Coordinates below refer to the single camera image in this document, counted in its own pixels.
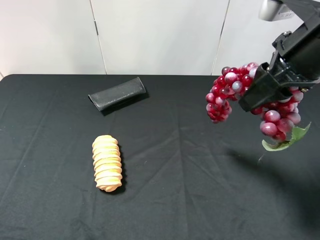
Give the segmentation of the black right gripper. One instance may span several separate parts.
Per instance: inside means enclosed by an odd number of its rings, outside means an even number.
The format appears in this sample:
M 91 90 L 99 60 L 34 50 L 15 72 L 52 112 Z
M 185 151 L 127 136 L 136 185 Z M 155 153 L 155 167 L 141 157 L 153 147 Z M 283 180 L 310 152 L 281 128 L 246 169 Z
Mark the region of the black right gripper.
M 289 87 L 309 90 L 320 82 L 320 11 L 308 13 L 303 24 L 273 43 L 270 64 L 256 70 L 253 82 L 239 100 L 245 112 L 264 104 L 288 99 Z

